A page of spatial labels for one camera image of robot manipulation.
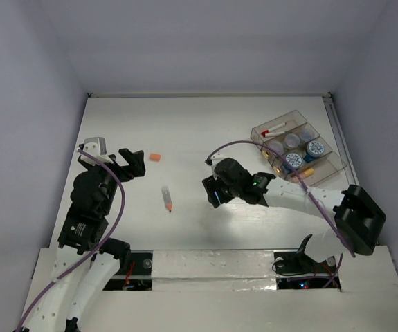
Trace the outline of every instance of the round container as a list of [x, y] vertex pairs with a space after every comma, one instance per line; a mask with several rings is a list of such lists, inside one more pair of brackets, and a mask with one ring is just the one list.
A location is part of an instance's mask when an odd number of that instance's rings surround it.
[[267, 145], [268, 147], [272, 148], [272, 150], [277, 152], [279, 156], [283, 155], [283, 144], [281, 142], [278, 142], [277, 140], [272, 140], [271, 142], [268, 142]]
[[325, 153], [325, 146], [318, 140], [313, 140], [308, 143], [306, 152], [307, 153], [305, 154], [305, 157], [303, 157], [303, 160], [310, 163], [311, 161], [323, 156], [323, 153]]
[[298, 134], [298, 137], [300, 137], [300, 140], [304, 143], [313, 140], [314, 136], [315, 136], [314, 131], [311, 130], [310, 128], [305, 128]]
[[[299, 169], [299, 168], [302, 167], [303, 160], [302, 160], [302, 156], [300, 154], [296, 154], [294, 152], [291, 152], [290, 154], [287, 154], [287, 156], [284, 157], [284, 158], [295, 169]], [[292, 172], [292, 170], [285, 163], [282, 164], [282, 168], [283, 168], [283, 170], [286, 173], [291, 173]]]
[[299, 137], [294, 133], [289, 133], [284, 138], [284, 147], [288, 150], [293, 150], [300, 144]]

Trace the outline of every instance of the orange tip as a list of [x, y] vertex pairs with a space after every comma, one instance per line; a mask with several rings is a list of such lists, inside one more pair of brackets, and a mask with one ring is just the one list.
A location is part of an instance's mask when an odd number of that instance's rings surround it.
[[161, 155], [160, 154], [150, 154], [150, 160], [152, 161], [160, 161]]

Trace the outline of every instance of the orange eraser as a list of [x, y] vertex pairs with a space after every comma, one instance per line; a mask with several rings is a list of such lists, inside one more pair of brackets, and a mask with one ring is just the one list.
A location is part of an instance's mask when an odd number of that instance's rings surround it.
[[150, 160], [152, 161], [160, 161], [161, 155], [160, 154], [150, 154]]

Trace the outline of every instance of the gray wall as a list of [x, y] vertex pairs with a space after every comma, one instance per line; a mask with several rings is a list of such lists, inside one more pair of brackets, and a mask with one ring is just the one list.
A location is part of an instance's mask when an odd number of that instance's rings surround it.
[[332, 91], [386, 0], [42, 0], [89, 92]]
[[85, 102], [38, 1], [0, 1], [0, 331], [49, 243]]
[[359, 181], [387, 214], [381, 240], [398, 268], [398, 0], [334, 96]]

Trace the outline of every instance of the tabletop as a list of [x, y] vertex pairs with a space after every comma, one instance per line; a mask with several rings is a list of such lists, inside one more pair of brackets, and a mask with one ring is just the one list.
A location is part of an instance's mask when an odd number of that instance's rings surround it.
[[[215, 209], [201, 181], [211, 175], [207, 155], [232, 140], [249, 140], [251, 128], [297, 109], [338, 152], [322, 97], [215, 98], [89, 98], [77, 144], [105, 137], [108, 154], [125, 161], [118, 150], [145, 152], [146, 175], [125, 183], [125, 213], [113, 237], [133, 250], [296, 248], [309, 233], [327, 229], [324, 220], [279, 207], [249, 205], [239, 199]], [[253, 145], [221, 151], [252, 174], [271, 172]], [[160, 154], [157, 163], [148, 160]], [[74, 153], [62, 195], [51, 247], [71, 204], [73, 180], [84, 171]], [[173, 211], [163, 204], [161, 187], [170, 189]], [[348, 187], [343, 171], [318, 185]], [[120, 207], [117, 194], [107, 219], [114, 222]]]

